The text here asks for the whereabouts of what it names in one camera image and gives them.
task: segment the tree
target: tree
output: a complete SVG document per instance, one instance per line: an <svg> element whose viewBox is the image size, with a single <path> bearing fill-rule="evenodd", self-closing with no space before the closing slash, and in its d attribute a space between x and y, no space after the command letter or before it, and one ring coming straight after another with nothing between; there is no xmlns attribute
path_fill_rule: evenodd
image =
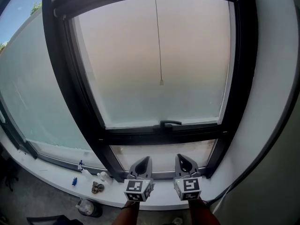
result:
<svg viewBox="0 0 300 225"><path fill-rule="evenodd" d="M2 50L5 48L6 44L0 43L0 53L2 52Z"/></svg>
<svg viewBox="0 0 300 225"><path fill-rule="evenodd" d="M33 4L33 8L30 11L30 15L34 14L35 11L37 11L40 7L42 6L42 2L40 2L39 4L37 4L36 2Z"/></svg>

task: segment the window frame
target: window frame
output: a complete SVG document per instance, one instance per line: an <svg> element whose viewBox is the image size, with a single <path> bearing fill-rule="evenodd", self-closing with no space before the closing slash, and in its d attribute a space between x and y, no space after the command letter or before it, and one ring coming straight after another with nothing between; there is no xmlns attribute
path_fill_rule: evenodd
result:
<svg viewBox="0 0 300 225"><path fill-rule="evenodd" d="M239 126L255 70L258 22L255 0L234 3L236 43L232 82L221 124L174 126L172 132L150 132L152 127L105 130L93 98L76 42L73 18L122 0L42 0L46 44L54 74L67 106L86 141L108 172L122 182L126 171L110 145L155 145L217 139L202 174L210 178L225 155ZM172 172L154 172L155 179L173 178Z"/></svg>

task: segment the white cable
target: white cable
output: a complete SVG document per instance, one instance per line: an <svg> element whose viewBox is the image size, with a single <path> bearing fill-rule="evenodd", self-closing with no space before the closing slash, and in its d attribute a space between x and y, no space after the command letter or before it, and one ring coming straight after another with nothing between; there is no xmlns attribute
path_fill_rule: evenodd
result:
<svg viewBox="0 0 300 225"><path fill-rule="evenodd" d="M226 194L229 192L229 190L231 189L232 185L230 185L230 187L227 189L227 191L225 192L225 194L223 195L223 197L221 198L221 200L219 201L219 203L216 205L214 211L212 212L212 214L215 214L216 211L219 209L219 207L222 204L223 199L225 198Z"/></svg>

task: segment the blue object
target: blue object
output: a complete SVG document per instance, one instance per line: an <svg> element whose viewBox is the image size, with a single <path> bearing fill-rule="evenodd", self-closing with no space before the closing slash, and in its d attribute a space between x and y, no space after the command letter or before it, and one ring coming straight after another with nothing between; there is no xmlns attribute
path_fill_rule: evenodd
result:
<svg viewBox="0 0 300 225"><path fill-rule="evenodd" d="M74 179L73 179L73 182L72 182L72 185L75 186L76 183L77 183L77 178L74 178Z"/></svg>

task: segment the sky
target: sky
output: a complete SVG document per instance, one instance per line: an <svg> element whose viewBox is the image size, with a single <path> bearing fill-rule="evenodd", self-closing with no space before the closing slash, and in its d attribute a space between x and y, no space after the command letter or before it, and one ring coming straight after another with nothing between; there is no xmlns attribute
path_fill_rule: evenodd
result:
<svg viewBox="0 0 300 225"><path fill-rule="evenodd" d="M30 17L33 4L42 0L11 0L0 16L0 43L8 42Z"/></svg>

